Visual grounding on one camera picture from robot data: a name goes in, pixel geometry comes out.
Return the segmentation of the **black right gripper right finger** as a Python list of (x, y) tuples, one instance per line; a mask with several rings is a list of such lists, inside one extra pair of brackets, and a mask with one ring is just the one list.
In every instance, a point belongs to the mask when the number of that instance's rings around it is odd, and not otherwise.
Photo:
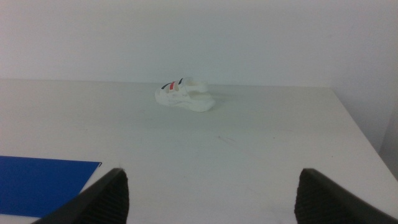
[(298, 224), (397, 224), (396, 218), (310, 168), (300, 173), (294, 213)]

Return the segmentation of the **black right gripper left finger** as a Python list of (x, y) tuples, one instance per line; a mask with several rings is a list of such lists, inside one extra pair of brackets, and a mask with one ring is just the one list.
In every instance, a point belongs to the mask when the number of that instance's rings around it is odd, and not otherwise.
[(34, 224), (127, 222), (129, 187), (125, 171), (114, 168), (57, 210)]

